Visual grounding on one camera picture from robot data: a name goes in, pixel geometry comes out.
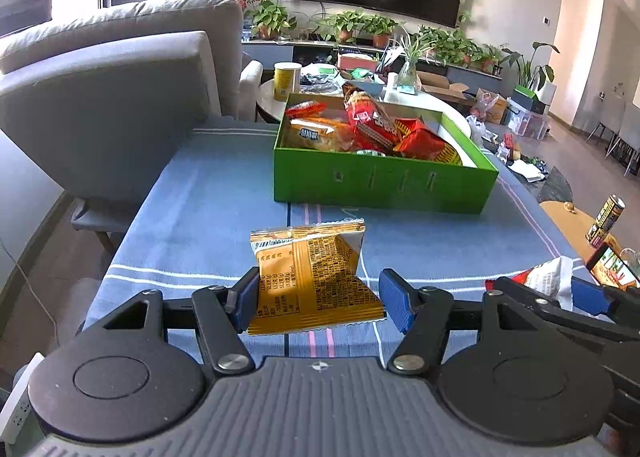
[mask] gray ribbed plate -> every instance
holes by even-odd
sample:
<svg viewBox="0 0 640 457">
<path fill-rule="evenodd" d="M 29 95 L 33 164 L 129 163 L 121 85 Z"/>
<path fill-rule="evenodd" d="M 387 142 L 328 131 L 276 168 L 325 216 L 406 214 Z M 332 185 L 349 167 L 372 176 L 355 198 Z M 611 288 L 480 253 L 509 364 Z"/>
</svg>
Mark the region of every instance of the gray ribbed plate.
<svg viewBox="0 0 640 457">
<path fill-rule="evenodd" d="M 31 455 L 604 457 L 609 453 L 592 437 L 553 448 L 488 439 L 444 410 L 425 382 L 385 372 L 375 358 L 266 358 L 253 374 L 217 381 L 191 417 L 162 435 L 113 447 L 50 436 Z"/>
</svg>

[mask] bolt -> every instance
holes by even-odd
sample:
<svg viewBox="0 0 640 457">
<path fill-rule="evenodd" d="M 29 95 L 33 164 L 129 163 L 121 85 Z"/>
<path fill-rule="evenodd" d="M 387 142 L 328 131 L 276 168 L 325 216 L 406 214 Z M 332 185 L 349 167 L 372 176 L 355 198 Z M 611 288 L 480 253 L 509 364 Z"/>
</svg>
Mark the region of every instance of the bolt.
<svg viewBox="0 0 640 457">
<path fill-rule="evenodd" d="M 424 360 L 415 354 L 403 354 L 394 359 L 394 367 L 399 371 L 419 371 L 424 367 Z"/>
<path fill-rule="evenodd" d="M 240 371 L 249 365 L 244 354 L 227 354 L 218 360 L 218 366 L 226 371 Z"/>
</svg>

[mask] tablecloth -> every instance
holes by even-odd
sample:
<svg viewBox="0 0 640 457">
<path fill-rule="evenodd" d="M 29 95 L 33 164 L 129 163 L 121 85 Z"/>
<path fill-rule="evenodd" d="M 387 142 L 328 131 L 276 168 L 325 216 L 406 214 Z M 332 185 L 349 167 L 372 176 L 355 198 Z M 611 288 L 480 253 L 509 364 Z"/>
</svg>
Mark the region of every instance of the tablecloth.
<svg viewBox="0 0 640 457">
<path fill-rule="evenodd" d="M 144 289 L 165 299 L 206 285 L 233 286 L 255 265 L 253 230 L 363 217 L 367 231 L 358 276 L 377 292 L 378 275 L 395 269 L 414 287 L 434 285 L 458 299 L 481 300 L 484 280 L 513 276 L 566 255 L 591 280 L 582 260 L 522 184 L 491 153 L 499 177 L 480 215 L 340 208 L 273 201 L 276 126 L 210 120 L 166 166 L 118 249 L 85 327 Z M 402 334 L 389 319 L 290 335 L 241 335 L 259 364 L 267 355 L 373 355 L 383 364 Z M 475 341 L 452 333 L 446 358 Z M 170 342 L 197 360 L 193 331 Z"/>
</svg>

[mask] wooden stool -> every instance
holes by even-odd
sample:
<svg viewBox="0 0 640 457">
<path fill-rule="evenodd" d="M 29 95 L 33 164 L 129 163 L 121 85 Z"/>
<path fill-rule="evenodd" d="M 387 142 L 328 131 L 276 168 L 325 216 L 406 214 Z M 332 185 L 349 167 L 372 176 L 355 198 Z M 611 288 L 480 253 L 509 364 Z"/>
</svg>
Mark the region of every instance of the wooden stool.
<svg viewBox="0 0 640 457">
<path fill-rule="evenodd" d="M 595 222 L 595 218 L 587 215 L 578 208 L 572 208 L 570 202 L 546 201 L 541 202 L 540 207 L 546 212 L 554 224 L 558 227 L 578 255 L 587 262 L 595 253 L 595 249 L 587 242 L 585 235 Z M 612 247 L 619 256 L 622 247 L 612 234 L 608 234 L 605 242 Z"/>
</svg>

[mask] power socket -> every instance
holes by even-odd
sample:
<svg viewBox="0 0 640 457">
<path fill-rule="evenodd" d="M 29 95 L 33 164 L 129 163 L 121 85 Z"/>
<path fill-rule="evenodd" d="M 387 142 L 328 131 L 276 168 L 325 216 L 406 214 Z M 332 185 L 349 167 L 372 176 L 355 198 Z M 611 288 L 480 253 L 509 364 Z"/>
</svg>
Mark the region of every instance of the power socket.
<svg viewBox="0 0 640 457">
<path fill-rule="evenodd" d="M 20 376 L 20 379 L 18 379 L 18 383 L 16 383 L 11 395 L 9 395 L 2 411 L 0 411 L 0 440 L 5 443 L 15 443 L 20 430 L 31 413 L 27 386 L 31 374 L 43 359 L 44 356 L 42 354 L 36 353 Z"/>
</svg>

